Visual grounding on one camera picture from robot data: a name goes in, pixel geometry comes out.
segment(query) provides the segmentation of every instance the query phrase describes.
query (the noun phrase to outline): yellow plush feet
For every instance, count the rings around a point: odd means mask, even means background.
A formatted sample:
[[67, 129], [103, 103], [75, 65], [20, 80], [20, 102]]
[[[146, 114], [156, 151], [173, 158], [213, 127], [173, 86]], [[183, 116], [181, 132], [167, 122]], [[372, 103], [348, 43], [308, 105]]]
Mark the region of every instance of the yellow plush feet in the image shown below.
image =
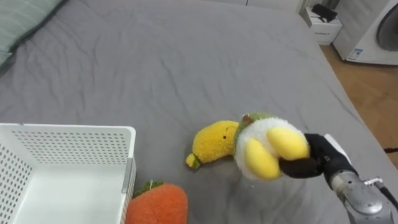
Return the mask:
[[281, 175], [278, 159], [257, 139], [250, 138], [246, 141], [244, 162], [247, 168], [259, 178], [273, 180]]
[[308, 158], [310, 150], [304, 135], [286, 127], [274, 127], [266, 131], [266, 138], [275, 152], [285, 160]]

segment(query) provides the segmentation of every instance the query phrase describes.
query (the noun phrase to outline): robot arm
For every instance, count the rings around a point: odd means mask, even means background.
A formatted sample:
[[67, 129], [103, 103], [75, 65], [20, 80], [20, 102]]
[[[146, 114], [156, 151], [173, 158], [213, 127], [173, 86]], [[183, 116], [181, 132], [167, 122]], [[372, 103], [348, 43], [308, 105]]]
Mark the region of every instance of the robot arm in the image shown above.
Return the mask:
[[[345, 151], [329, 134], [305, 134], [305, 137], [311, 148], [311, 158], [282, 161], [280, 167], [285, 174], [301, 179], [323, 174], [345, 206], [351, 224], [395, 224], [391, 203], [398, 209], [398, 202], [380, 178], [361, 180]], [[390, 202], [375, 193], [373, 186]]]

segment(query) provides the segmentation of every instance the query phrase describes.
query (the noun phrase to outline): wooden floor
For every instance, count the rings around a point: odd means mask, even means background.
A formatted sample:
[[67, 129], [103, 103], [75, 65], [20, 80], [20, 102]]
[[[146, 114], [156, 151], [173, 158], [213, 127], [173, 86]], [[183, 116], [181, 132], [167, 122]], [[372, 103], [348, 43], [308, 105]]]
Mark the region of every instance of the wooden floor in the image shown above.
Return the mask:
[[[343, 62], [321, 46], [347, 95], [382, 147], [398, 147], [398, 67]], [[398, 168], [398, 152], [389, 154]]]

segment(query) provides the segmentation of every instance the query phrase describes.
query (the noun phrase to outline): bed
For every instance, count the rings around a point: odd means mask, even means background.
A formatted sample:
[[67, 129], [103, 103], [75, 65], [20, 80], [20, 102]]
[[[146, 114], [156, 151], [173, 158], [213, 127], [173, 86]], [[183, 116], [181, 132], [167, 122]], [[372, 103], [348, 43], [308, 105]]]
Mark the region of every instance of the bed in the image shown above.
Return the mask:
[[70, 0], [17, 49], [0, 78], [0, 122], [137, 130], [136, 185], [180, 185], [188, 223], [348, 223], [323, 177], [245, 179], [232, 159], [192, 172], [192, 139], [267, 111], [330, 133], [363, 177], [398, 195], [396, 168], [291, 12], [185, 0]]

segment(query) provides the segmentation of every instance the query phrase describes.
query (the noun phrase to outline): black object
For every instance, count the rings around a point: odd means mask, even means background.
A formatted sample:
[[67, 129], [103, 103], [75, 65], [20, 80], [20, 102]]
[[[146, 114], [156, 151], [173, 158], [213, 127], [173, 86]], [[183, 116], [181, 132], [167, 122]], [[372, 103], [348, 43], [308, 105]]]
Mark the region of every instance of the black object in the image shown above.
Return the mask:
[[320, 16], [322, 19], [326, 19], [327, 22], [332, 21], [333, 19], [336, 19], [337, 12], [322, 6], [321, 4], [316, 4], [312, 8], [312, 12], [315, 13], [316, 15]]
[[398, 148], [385, 148], [383, 149], [384, 152], [388, 153], [394, 153], [394, 152], [398, 152]]
[[357, 171], [348, 159], [338, 152], [330, 142], [320, 134], [304, 134], [311, 149], [310, 158], [295, 161], [279, 161], [280, 169], [284, 174], [296, 179], [306, 179], [323, 174], [329, 184], [330, 178], [340, 171]]
[[398, 51], [398, 4], [381, 21], [376, 37], [382, 49]]
[[374, 183], [374, 186], [380, 190], [380, 192], [393, 204], [398, 211], [397, 199], [393, 196], [389, 189], [382, 182], [376, 182]]

